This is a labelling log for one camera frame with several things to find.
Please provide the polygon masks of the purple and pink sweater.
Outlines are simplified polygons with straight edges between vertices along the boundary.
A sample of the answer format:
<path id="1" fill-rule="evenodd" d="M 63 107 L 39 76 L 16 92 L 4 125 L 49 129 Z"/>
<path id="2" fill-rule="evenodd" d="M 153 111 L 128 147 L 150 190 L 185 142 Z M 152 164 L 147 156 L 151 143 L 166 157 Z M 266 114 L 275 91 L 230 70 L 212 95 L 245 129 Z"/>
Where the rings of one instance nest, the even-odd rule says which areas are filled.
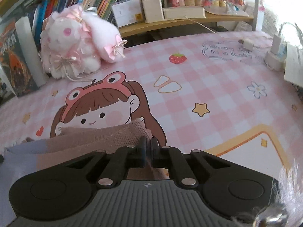
<path id="1" fill-rule="evenodd" d="M 1 226 L 15 219 L 9 189 L 19 178 L 96 150 L 114 153 L 120 147 L 137 144 L 140 137 L 151 139 L 152 133 L 136 119 L 129 124 L 102 129 L 68 127 L 59 136 L 28 140 L 6 148 L 1 163 Z"/>

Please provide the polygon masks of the pink checkered desk mat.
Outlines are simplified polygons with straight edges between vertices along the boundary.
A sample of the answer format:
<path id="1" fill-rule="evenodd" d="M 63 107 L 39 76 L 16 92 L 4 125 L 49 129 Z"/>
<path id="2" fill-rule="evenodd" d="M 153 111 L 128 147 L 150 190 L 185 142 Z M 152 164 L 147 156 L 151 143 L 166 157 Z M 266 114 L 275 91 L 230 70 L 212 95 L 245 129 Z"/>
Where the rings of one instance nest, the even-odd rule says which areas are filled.
<path id="1" fill-rule="evenodd" d="M 248 51 L 239 39 L 250 39 Z M 1 106 L 1 148 L 62 128 L 105 128 L 140 119 L 160 145 L 204 150 L 277 177 L 302 165 L 302 102 L 266 67 L 263 32 L 196 34 L 125 50 L 87 80 L 50 79 Z"/>

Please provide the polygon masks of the pink white plush bunny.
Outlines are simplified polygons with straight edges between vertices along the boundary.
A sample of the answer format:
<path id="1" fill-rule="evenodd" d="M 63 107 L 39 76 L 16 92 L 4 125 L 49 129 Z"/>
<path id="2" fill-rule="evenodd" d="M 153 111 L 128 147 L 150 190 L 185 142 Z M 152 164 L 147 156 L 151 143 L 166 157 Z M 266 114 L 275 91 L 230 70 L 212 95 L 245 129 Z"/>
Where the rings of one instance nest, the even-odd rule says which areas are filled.
<path id="1" fill-rule="evenodd" d="M 103 62 L 125 58 L 127 40 L 98 16 L 95 7 L 72 5 L 53 12 L 43 23 L 40 58 L 44 72 L 54 79 L 77 82 L 100 70 Z"/>

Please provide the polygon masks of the white usb adapter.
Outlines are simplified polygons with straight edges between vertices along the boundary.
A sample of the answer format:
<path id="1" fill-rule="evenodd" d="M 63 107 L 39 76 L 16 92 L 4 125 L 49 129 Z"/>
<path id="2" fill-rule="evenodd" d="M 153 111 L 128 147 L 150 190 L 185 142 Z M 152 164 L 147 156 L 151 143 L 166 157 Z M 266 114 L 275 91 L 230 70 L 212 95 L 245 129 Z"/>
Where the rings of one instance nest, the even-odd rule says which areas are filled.
<path id="1" fill-rule="evenodd" d="M 240 44 L 243 44 L 243 47 L 246 50 L 253 51 L 253 49 L 254 49 L 254 43 L 250 39 L 248 39 L 248 38 L 246 38 L 246 39 L 239 39 L 238 42 Z"/>

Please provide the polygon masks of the white flat box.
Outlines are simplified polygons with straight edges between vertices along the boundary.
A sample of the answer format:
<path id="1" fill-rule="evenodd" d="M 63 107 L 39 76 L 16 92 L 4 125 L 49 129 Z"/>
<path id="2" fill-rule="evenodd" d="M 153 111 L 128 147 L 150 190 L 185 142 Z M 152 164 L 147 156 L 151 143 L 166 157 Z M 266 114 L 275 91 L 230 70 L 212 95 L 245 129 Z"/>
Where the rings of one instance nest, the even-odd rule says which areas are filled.
<path id="1" fill-rule="evenodd" d="M 197 6 L 163 8 L 163 14 L 165 19 L 206 18 L 204 8 Z"/>

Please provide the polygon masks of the white calendar card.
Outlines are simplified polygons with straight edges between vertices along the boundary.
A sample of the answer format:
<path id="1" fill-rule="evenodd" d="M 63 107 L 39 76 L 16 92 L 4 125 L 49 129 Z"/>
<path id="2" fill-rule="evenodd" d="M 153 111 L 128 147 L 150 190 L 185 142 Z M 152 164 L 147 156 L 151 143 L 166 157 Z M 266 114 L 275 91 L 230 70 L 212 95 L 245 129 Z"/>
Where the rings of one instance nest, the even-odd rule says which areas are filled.
<path id="1" fill-rule="evenodd" d="M 141 0 L 125 0 L 111 5 L 118 28 L 144 21 Z"/>

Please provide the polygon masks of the white charger plug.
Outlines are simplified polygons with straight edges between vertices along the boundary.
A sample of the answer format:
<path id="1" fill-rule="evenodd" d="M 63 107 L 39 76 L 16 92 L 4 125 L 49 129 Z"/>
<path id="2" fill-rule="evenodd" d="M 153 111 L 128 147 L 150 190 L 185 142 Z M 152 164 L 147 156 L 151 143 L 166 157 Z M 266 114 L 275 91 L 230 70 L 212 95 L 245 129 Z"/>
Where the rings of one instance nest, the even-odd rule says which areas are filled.
<path id="1" fill-rule="evenodd" d="M 281 71 L 285 68 L 286 65 L 286 57 L 287 57 L 287 42 L 283 43 L 283 38 L 281 37 L 281 33 L 283 27 L 285 25 L 293 26 L 297 31 L 297 36 L 302 45 L 302 31 L 299 26 L 295 23 L 284 22 L 281 24 L 279 31 L 273 37 L 273 42 L 270 50 L 266 52 L 266 56 L 264 59 L 265 65 L 270 70 Z"/>

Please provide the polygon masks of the Harry Potter book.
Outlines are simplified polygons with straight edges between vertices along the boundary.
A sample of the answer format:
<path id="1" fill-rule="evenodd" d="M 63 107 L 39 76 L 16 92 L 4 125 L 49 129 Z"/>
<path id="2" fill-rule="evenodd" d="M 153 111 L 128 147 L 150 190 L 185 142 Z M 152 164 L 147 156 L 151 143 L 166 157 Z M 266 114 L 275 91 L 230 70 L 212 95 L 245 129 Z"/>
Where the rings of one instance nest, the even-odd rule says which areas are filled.
<path id="1" fill-rule="evenodd" d="M 1 70 L 17 97 L 37 91 L 48 81 L 26 16 L 1 26 Z"/>

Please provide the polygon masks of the stack of books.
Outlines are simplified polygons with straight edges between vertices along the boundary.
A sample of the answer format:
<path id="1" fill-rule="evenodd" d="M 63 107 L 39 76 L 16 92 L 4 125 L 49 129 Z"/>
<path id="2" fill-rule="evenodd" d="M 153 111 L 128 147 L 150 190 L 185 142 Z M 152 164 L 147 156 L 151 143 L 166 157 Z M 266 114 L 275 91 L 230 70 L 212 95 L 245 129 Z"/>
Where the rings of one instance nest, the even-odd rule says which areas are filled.
<path id="1" fill-rule="evenodd" d="M 299 49 L 291 44 L 287 44 L 284 80 L 301 88 L 303 87 L 302 49 Z"/>

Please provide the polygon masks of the white shelf unit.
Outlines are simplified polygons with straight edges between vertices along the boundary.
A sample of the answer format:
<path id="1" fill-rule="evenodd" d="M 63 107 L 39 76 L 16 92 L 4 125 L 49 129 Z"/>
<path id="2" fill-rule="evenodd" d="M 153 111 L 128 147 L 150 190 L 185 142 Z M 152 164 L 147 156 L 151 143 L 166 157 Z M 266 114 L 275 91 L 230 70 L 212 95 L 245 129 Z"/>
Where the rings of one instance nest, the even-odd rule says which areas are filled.
<path id="1" fill-rule="evenodd" d="M 2 0 L 1 1 L 1 19 L 7 19 L 12 12 L 19 7 L 29 7 L 38 0 Z M 141 17 L 145 19 L 142 22 L 136 22 L 127 26 L 120 27 L 122 37 L 128 37 L 148 31 L 154 31 L 163 28 L 194 24 L 194 23 L 217 23 L 217 22 L 249 22 L 254 31 L 261 30 L 264 12 L 260 11 L 260 0 L 255 0 L 253 16 L 235 16 L 231 14 L 213 14 L 204 9 L 204 17 L 200 15 L 193 18 L 189 11 L 192 7 L 167 8 L 163 9 L 156 0 L 142 0 Z"/>

